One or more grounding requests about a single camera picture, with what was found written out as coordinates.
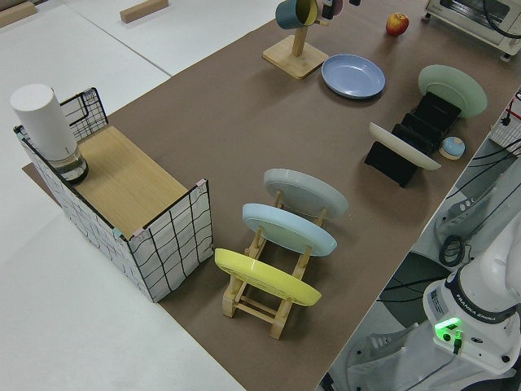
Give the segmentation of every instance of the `wire grid panel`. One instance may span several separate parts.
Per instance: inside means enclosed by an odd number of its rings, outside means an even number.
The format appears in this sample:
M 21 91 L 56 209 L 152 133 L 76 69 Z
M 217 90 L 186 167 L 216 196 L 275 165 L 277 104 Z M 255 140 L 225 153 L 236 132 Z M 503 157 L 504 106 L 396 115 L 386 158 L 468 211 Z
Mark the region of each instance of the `wire grid panel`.
M 108 123 L 94 88 L 61 104 L 78 141 Z M 208 181 L 198 182 L 139 235 L 127 240 L 56 172 L 33 145 L 23 126 L 15 128 L 15 133 L 65 215 L 149 300 L 162 299 L 212 256 Z
M 153 301 L 178 288 L 213 254 L 208 181 L 198 183 L 134 236 L 129 247 Z
M 120 232 L 114 230 L 114 227 L 100 217 L 92 206 L 66 185 L 45 159 L 35 153 L 28 143 L 24 143 L 22 140 L 22 145 L 52 195 L 61 205 L 65 216 L 151 300 L 139 268 L 132 258 L 126 240 L 120 236 Z

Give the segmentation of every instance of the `yellow plate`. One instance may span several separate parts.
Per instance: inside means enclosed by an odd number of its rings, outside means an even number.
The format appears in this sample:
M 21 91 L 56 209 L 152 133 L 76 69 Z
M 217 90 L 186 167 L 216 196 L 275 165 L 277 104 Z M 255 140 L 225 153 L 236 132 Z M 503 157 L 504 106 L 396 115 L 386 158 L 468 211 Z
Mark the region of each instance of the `yellow plate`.
M 313 305 L 322 296 L 317 289 L 292 275 L 243 254 L 217 248 L 215 263 L 229 275 L 296 304 Z

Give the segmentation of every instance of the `toaster oven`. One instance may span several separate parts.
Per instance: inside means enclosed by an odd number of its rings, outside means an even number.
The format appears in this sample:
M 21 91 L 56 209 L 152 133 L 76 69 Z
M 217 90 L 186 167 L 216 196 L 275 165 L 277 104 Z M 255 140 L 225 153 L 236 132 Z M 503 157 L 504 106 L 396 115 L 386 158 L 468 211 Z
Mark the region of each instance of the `toaster oven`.
M 429 0 L 428 19 L 435 16 L 487 42 L 509 59 L 521 49 L 521 0 Z

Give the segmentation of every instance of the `box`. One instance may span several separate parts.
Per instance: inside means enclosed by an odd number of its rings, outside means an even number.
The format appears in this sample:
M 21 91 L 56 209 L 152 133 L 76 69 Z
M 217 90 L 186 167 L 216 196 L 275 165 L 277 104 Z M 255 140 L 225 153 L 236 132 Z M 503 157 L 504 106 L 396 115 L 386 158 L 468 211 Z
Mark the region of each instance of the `box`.
M 89 174 L 65 181 L 15 133 L 63 212 L 151 300 L 179 287 L 212 256 L 208 181 L 187 190 L 108 123 L 95 88 L 61 103 Z

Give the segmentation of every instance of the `franka emika robot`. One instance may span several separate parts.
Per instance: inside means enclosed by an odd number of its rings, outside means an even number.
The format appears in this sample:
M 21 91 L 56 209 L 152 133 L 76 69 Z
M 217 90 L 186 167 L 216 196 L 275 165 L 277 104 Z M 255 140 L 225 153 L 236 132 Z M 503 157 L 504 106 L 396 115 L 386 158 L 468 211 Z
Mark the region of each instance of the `franka emika robot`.
M 348 351 L 349 391 L 460 391 L 516 375 L 521 212 L 473 261 L 425 289 L 427 320 Z
M 520 302 L 521 213 L 474 261 L 423 293 L 435 344 L 493 375 L 511 369 L 519 356 Z

